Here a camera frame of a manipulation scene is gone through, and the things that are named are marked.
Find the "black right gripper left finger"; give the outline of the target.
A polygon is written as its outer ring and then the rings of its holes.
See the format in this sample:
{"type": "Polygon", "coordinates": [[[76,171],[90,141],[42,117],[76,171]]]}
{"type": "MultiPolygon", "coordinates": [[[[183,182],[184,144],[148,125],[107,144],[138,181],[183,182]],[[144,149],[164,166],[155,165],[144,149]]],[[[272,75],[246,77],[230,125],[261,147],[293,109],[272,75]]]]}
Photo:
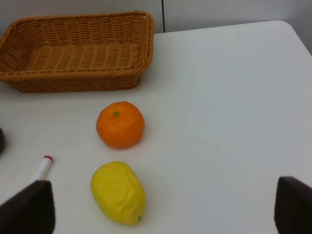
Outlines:
{"type": "Polygon", "coordinates": [[[56,214],[52,184],[36,180],[0,206],[2,234],[52,234],[56,214]]]}

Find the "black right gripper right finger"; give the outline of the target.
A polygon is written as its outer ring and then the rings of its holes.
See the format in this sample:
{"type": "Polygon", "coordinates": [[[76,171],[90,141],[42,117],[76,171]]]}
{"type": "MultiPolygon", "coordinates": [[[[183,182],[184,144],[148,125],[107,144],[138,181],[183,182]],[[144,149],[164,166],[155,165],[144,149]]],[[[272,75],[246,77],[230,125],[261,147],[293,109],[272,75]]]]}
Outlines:
{"type": "Polygon", "coordinates": [[[312,188],[293,176],[279,178],[274,222],[279,234],[312,232],[312,188]]]}

